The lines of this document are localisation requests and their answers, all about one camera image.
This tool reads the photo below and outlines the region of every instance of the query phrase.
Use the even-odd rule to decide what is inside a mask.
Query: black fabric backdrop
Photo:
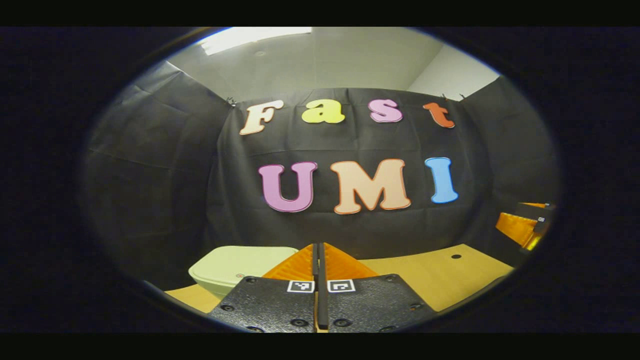
[[[306,103],[334,99],[346,118],[308,124]],[[392,99],[395,123],[370,118],[373,99]],[[247,107],[283,100],[260,133],[239,134]],[[452,129],[422,105],[448,110]],[[424,160],[451,159],[459,197],[431,202]],[[387,158],[404,160],[408,208],[338,215],[330,165],[357,161],[372,177]],[[299,213],[271,209],[258,168],[280,164],[282,195],[295,199],[291,165],[314,161],[314,201]],[[280,94],[235,107],[169,63],[123,91],[94,130],[85,198],[104,248],[120,268],[169,290],[193,284],[188,268],[223,245],[290,246],[326,241],[352,256],[387,258],[467,243],[510,265],[523,255],[495,229],[520,202],[555,202],[557,167],[541,120],[504,78],[461,102],[394,90],[336,88]]]

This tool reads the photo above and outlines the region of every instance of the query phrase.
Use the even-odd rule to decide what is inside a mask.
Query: ceiling
[[[440,52],[439,40],[407,28],[312,28],[206,55],[192,45],[168,61],[235,101],[311,88],[407,90]]]

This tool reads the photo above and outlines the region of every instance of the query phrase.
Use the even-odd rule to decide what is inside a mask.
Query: purple letter u
[[[280,192],[280,174],[284,171],[282,165],[265,165],[258,169],[262,175],[262,192],[264,200],[271,208],[285,213],[297,213],[311,206],[314,200],[314,185],[311,174],[318,165],[306,161],[291,165],[291,170],[298,174],[298,198],[287,200]]]

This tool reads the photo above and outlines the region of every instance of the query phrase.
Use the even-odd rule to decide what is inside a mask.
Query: screw hole
[[[351,325],[351,322],[347,319],[337,319],[333,322],[333,324],[338,327],[347,327]]]
[[[303,327],[303,326],[309,325],[309,323],[306,320],[293,319],[293,320],[291,320],[291,325],[298,326],[298,327]]]

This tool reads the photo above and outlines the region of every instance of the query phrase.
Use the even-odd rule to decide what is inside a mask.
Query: pale green container
[[[297,252],[292,247],[222,246],[198,260],[189,275],[222,299],[246,276],[263,276]]]

